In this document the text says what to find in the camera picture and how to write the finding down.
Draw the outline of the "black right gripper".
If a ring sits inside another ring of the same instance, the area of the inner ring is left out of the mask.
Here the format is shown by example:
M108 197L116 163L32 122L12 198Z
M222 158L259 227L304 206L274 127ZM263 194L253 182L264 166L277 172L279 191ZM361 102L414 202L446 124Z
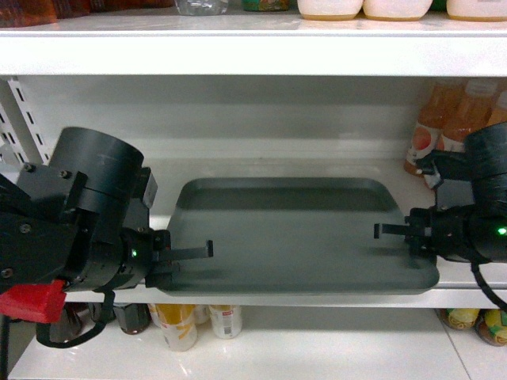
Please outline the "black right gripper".
M482 256L467 235L471 206L447 210L413 208L405 217L408 225L376 223L374 238L383 234L405 236L409 251L416 257L443 257L455 262L481 262Z

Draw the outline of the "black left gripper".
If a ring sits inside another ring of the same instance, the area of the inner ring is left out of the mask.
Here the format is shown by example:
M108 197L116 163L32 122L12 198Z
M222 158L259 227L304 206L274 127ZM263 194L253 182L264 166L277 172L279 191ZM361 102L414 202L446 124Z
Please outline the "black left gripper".
M213 257L213 241L204 247L173 249L168 230L147 228L142 232L122 228L105 236L80 231L65 263L65 291L105 293L130 289L143 282L167 290L179 260Z

